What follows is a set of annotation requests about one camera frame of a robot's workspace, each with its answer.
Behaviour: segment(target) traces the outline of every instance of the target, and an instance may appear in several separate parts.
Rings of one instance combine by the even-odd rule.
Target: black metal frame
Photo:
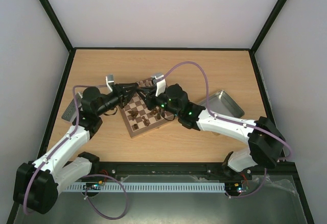
[[[61,103],[61,99],[63,96],[63,92],[68,80],[68,76],[72,67],[72,63],[74,60],[74,56],[76,50],[78,49],[107,49],[107,50],[189,50],[189,51],[198,51],[198,50],[205,50],[205,51],[248,51],[251,59],[251,63],[253,66],[253,70],[255,73],[256,80],[258,82],[258,87],[260,90],[260,94],[263,100],[263,105],[265,108],[265,112],[267,117],[274,122],[273,114],[271,111],[271,107],[269,104],[269,100],[266,94],[266,90],[262,81],[262,77],[259,71],[258,63],[255,59],[255,53],[258,50],[260,44],[264,40],[265,36],[267,35],[269,29],[273,25],[275,19],[277,18],[278,14],[280,13],[281,9],[283,8],[284,4],[287,0],[278,0],[275,4],[272,12],[270,13],[266,23],[264,24],[263,28],[261,29],[257,39],[255,40],[251,49],[233,49],[233,48],[73,48],[72,44],[70,43],[59,19],[57,18],[52,6],[50,5],[48,0],[40,0],[41,4],[43,5],[46,13],[48,14],[51,22],[53,23],[55,29],[57,30],[59,36],[61,37],[63,43],[65,44],[67,50],[69,51],[69,57],[64,69],[63,76],[60,81],[59,89],[55,98],[55,102],[51,111],[51,115],[49,118],[48,125],[46,127],[46,131],[42,140],[42,144],[40,147],[40,151],[38,157],[43,155],[48,147],[49,140],[52,134],[52,130],[55,124],[55,120],[57,117],[57,113],[59,110],[59,106]],[[188,174],[191,172],[192,175],[203,176],[212,180],[220,180],[223,182],[229,182],[230,180],[227,179],[222,174],[216,175],[215,172],[217,169],[221,168],[222,163],[122,163],[122,162],[101,162],[101,168],[107,169],[109,173],[114,169],[111,173],[113,176],[117,175],[126,175],[126,174],[159,174],[153,172],[160,172],[160,174],[169,174],[169,172],[174,172],[175,174],[180,172],[182,174]],[[255,166],[251,168],[252,174],[263,174],[263,168],[259,166]],[[275,169],[270,169],[269,174],[271,175],[291,175],[293,176],[296,190],[299,193],[300,201],[307,219],[308,223],[314,223],[313,217],[311,215],[309,205],[303,191],[303,187],[301,181],[299,179],[297,169],[294,163],[290,162],[280,162],[278,163]],[[7,224],[13,224],[17,211],[18,211],[19,204],[14,203],[12,210],[10,212]]]

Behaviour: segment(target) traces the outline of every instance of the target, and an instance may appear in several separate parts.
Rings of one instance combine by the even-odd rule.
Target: metal tray
[[[199,102],[199,105],[206,107],[205,99]],[[244,116],[244,111],[224,90],[220,90],[209,97],[209,106],[212,111],[223,115],[235,118]]]

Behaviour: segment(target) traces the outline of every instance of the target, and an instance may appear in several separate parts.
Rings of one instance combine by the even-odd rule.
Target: wooden table
[[[72,100],[74,85],[105,84],[110,73],[116,83],[136,82],[157,72],[166,73],[186,60],[200,64],[209,79],[209,92],[224,89],[244,110],[244,118],[265,116],[247,51],[77,50],[48,149],[70,126],[61,115]],[[193,65],[179,67],[166,81],[168,85],[178,83],[195,103],[205,98],[203,76]],[[224,135],[188,130],[177,120],[131,139],[120,112],[102,119],[98,133],[73,158],[87,151],[111,162],[222,162],[229,152],[245,147]]]

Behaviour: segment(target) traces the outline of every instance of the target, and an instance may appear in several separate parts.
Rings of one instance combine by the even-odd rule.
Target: gray wall
[[[76,47],[250,48],[277,0],[49,0]]]
[[[0,223],[17,167],[35,159],[68,52],[38,0],[0,0]]]
[[[327,211],[327,0],[289,0],[256,57],[316,223]]]

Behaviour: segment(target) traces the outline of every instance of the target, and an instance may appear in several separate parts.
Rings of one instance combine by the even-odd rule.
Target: perforated metal strip
[[[225,192],[224,183],[122,183],[126,192]],[[64,192],[81,192],[86,183],[75,182]],[[123,192],[117,183],[106,183],[105,186],[90,189],[90,192]]]

